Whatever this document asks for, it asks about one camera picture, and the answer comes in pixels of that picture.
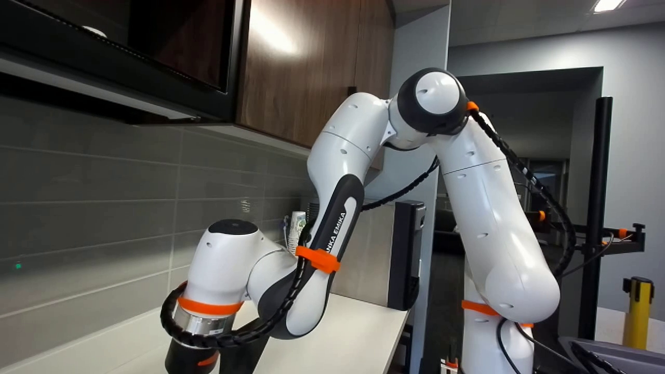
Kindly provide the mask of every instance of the orange ring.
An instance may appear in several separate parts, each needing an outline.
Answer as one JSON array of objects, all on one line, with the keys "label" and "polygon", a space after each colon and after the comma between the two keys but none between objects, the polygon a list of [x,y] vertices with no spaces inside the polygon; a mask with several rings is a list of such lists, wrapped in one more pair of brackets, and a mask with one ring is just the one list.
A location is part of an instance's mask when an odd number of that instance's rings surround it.
[{"label": "orange ring", "polygon": [[216,363],[219,354],[212,354],[209,358],[198,361],[196,366],[205,367]]},{"label": "orange ring", "polygon": [[628,237],[628,229],[626,226],[618,229],[618,237],[626,239]]},{"label": "orange ring", "polygon": [[476,312],[476,313],[485,313],[485,316],[501,316],[496,309],[492,309],[490,306],[487,303],[476,303],[476,302],[469,302],[469,298],[462,298],[462,309],[469,309],[469,312]]},{"label": "orange ring", "polygon": [[244,303],[199,303],[199,302],[181,297],[179,306],[182,309],[205,313],[205,316],[233,316],[242,309]]},{"label": "orange ring", "polygon": [[299,258],[306,258],[315,269],[322,269],[326,274],[336,272],[341,266],[339,259],[325,250],[312,250],[312,246],[298,245],[296,254]]},{"label": "orange ring", "polygon": [[476,102],[467,102],[467,104],[465,104],[465,110],[467,110],[467,111],[481,111],[481,106],[477,106]]}]

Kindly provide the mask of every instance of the cabinet door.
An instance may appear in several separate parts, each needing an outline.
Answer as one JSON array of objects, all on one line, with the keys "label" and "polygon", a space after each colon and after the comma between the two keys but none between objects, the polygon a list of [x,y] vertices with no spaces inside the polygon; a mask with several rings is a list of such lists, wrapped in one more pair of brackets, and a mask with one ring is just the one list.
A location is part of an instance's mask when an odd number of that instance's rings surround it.
[{"label": "cabinet door", "polygon": [[219,87],[228,58],[224,26],[233,9],[224,0],[130,2],[127,44],[153,61]]},{"label": "cabinet door", "polygon": [[387,96],[387,0],[253,0],[236,122],[312,146],[350,89]]},{"label": "cabinet door", "polygon": [[392,36],[392,13],[387,0],[361,0],[354,77],[360,92],[388,98]]}]

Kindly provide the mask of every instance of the yellow object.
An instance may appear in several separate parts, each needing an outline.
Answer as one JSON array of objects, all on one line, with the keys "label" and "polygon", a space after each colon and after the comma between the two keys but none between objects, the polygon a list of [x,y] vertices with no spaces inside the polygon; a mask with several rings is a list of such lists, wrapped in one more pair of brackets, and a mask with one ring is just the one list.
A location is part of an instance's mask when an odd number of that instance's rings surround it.
[{"label": "yellow object", "polygon": [[624,344],[634,349],[647,349],[649,313],[655,295],[652,280],[649,279],[624,279],[624,291],[630,292]]}]

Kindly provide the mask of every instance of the black frame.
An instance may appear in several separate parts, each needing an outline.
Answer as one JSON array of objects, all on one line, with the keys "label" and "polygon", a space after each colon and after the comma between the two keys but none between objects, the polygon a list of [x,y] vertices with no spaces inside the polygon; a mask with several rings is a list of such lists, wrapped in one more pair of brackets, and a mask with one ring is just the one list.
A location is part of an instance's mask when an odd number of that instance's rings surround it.
[{"label": "black frame", "polygon": [[228,61],[220,87],[199,83],[155,61],[98,37],[18,0],[0,2],[0,51],[42,71],[128,94],[202,120],[233,120],[250,0],[233,0]]},{"label": "black frame", "polygon": [[599,285],[600,285],[599,246],[602,246],[610,104],[612,104],[612,98],[597,99],[594,148],[593,148],[589,210],[587,210],[587,241],[584,241],[584,246],[587,246],[584,261],[591,261],[591,264],[584,266],[584,274],[581,274],[579,325],[578,325],[579,339],[597,337],[597,308],[599,308]]}]

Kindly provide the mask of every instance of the white countertop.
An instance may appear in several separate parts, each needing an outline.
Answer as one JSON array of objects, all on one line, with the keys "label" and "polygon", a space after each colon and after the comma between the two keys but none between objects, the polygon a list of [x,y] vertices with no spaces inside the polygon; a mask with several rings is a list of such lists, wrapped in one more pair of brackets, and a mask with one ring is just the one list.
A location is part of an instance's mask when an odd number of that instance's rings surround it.
[{"label": "white countertop", "polygon": [[[253,303],[245,303],[235,325],[253,317]],[[388,370],[405,319],[408,312],[330,295],[318,329],[296,341],[270,339],[255,374],[383,374]],[[158,321],[158,309],[151,309],[2,367],[0,374],[165,374],[169,341]]]}]

